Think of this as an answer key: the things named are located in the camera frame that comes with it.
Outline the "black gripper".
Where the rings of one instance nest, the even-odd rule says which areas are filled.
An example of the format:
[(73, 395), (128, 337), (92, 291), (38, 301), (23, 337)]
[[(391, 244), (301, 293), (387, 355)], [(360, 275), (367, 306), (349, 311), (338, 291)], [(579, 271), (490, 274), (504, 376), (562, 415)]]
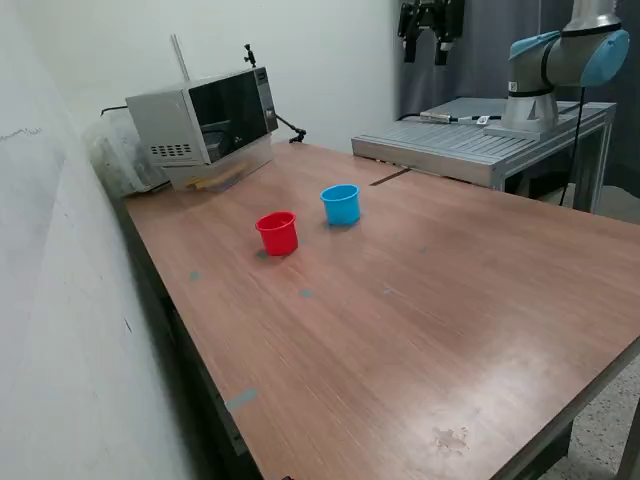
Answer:
[(444, 66), (454, 42), (462, 37), (464, 10), (465, 0), (403, 2), (397, 35), (403, 42), (404, 62), (415, 61), (420, 28), (429, 28), (436, 38), (434, 64)]

